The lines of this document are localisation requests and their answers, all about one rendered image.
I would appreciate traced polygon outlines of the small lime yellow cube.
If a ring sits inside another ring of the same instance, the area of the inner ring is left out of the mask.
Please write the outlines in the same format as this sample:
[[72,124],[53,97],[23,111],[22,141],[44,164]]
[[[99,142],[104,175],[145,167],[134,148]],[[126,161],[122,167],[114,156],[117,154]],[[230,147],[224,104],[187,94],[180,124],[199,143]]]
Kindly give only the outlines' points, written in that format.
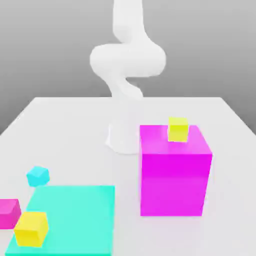
[[167,136],[169,142],[182,142],[188,140],[189,123],[186,117],[169,117]]

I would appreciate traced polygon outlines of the small pink cube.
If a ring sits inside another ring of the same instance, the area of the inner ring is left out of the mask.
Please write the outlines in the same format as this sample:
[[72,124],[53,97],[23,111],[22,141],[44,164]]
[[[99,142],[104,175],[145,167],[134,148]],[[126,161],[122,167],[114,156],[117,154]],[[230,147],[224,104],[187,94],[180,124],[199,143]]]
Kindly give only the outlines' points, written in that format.
[[18,199],[0,198],[0,230],[13,229],[21,213]]

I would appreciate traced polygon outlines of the large magenta box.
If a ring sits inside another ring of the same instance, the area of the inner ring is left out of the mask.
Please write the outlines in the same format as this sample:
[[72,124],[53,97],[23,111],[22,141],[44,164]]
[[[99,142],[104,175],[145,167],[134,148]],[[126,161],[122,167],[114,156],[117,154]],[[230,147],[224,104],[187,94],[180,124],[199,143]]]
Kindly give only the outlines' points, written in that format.
[[187,142],[170,142],[167,125],[141,125],[141,216],[201,216],[213,153],[196,125]]

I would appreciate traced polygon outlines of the small cyan cube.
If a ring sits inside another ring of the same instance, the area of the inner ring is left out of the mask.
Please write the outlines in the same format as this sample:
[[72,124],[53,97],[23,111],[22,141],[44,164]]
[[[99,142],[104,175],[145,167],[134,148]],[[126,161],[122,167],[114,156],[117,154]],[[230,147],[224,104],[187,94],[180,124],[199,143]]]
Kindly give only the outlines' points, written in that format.
[[50,181],[49,170],[45,167],[34,166],[27,174],[27,181],[30,187],[46,185]]

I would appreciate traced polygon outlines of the large turquoise box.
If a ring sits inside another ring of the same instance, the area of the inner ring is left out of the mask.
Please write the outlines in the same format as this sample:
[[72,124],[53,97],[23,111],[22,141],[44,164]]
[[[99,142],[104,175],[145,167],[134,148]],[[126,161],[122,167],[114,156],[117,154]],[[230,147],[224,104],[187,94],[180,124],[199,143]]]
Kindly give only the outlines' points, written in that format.
[[46,213],[42,247],[18,246],[12,237],[5,256],[113,256],[113,185],[40,186],[26,210]]

